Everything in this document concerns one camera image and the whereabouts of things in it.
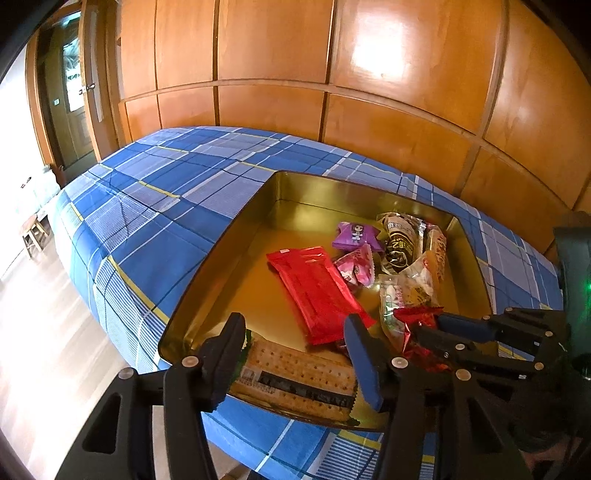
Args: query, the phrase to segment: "pink candy wrapper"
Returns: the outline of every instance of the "pink candy wrapper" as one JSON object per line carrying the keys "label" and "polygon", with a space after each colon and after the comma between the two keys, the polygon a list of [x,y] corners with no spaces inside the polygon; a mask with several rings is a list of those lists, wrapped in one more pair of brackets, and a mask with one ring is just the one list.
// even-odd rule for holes
{"label": "pink candy wrapper", "polygon": [[374,259],[368,244],[339,258],[335,267],[349,285],[370,287],[374,284]]}

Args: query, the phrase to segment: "metal tray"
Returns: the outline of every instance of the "metal tray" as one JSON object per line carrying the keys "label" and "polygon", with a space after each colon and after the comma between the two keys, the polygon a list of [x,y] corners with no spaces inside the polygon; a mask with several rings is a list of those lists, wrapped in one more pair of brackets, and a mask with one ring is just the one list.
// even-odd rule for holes
{"label": "metal tray", "polygon": [[[332,348],[306,343],[300,314],[267,264],[266,254],[321,245],[336,257],[339,252],[331,243],[339,222],[378,226],[376,216],[389,211],[416,215],[435,223],[445,233],[447,264],[439,300],[446,311],[474,318],[491,314],[478,261],[453,215],[373,187],[279,171],[246,204],[197,270],[166,326],[158,346],[160,356],[169,362],[180,361],[205,339],[217,335],[230,312],[241,312],[247,328],[271,342],[350,364],[345,355]],[[377,287],[363,288],[358,300],[375,320],[379,319]],[[379,322],[370,332],[387,341]],[[278,411],[252,398],[243,400],[300,420],[345,426]],[[359,429],[379,429],[386,422],[384,415],[373,412],[361,395],[351,416],[360,422]]]}

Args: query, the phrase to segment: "wooden stool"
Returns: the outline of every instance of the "wooden stool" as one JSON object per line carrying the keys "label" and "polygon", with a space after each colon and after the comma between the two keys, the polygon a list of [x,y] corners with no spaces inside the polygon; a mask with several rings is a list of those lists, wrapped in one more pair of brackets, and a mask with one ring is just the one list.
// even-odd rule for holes
{"label": "wooden stool", "polygon": [[27,251],[27,255],[29,256],[29,258],[31,258],[31,251],[29,250],[31,244],[27,242],[27,237],[29,237],[32,240],[32,244],[35,245],[39,251],[43,250],[41,248],[40,243],[35,238],[35,233],[33,232],[34,228],[37,228],[37,231],[41,234],[41,238],[43,238],[43,236],[47,236],[47,232],[45,231],[39,220],[37,220],[37,215],[31,215],[27,219],[27,221],[22,224],[20,234],[22,237],[22,241],[25,244],[25,250]]}

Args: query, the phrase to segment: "blue plaid bedsheet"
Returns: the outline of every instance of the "blue plaid bedsheet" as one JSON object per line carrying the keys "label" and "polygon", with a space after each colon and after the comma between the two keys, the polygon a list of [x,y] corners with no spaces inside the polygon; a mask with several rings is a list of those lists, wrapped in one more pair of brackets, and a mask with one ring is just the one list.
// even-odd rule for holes
{"label": "blue plaid bedsheet", "polygon": [[[291,170],[379,187],[458,217],[494,312],[562,308],[556,272],[482,212],[416,175],[291,135],[248,128],[172,128],[111,155],[60,192],[49,213],[72,282],[118,351],[139,372],[158,356],[165,322],[213,244],[273,172]],[[501,354],[520,356],[506,346]],[[203,416],[208,438],[271,480],[369,480],[381,435],[289,420],[227,398]],[[428,437],[421,478],[432,477]]]}

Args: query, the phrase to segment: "purple snack wrapper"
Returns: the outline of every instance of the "purple snack wrapper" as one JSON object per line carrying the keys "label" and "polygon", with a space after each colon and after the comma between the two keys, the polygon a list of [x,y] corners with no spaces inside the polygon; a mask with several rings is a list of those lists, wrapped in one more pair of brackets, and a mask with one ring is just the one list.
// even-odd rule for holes
{"label": "purple snack wrapper", "polygon": [[376,239],[379,230],[371,225],[361,223],[339,223],[339,234],[332,243],[333,247],[352,252],[362,245],[368,244],[374,252],[382,252],[384,249]]}

